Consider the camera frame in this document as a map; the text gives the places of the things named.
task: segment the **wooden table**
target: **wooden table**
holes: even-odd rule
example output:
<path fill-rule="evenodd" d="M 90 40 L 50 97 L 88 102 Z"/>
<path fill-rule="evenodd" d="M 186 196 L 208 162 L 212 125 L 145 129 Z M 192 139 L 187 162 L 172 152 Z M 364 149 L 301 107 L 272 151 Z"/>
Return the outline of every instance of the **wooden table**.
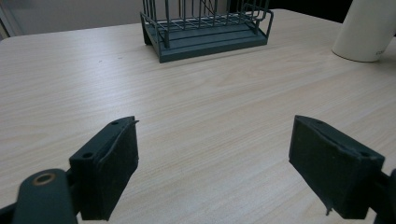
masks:
<path fill-rule="evenodd" d="M 289 164 L 294 115 L 396 168 L 396 39 L 377 63 L 331 51 L 341 24 L 275 10 L 267 46 L 158 63 L 140 24 L 0 44 L 0 207 L 111 120 L 135 115 L 140 163 L 110 223 L 345 221 Z"/>

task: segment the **dish rack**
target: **dish rack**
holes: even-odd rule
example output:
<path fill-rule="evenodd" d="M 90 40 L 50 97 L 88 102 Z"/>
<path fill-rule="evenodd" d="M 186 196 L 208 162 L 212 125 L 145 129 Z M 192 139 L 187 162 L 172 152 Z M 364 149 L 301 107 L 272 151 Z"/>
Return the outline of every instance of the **dish rack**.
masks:
<path fill-rule="evenodd" d="M 230 12 L 231 0 L 143 0 L 144 40 L 160 63 L 266 45 L 274 17 L 268 4 L 238 0 Z M 259 26 L 267 14 L 263 32 Z"/>

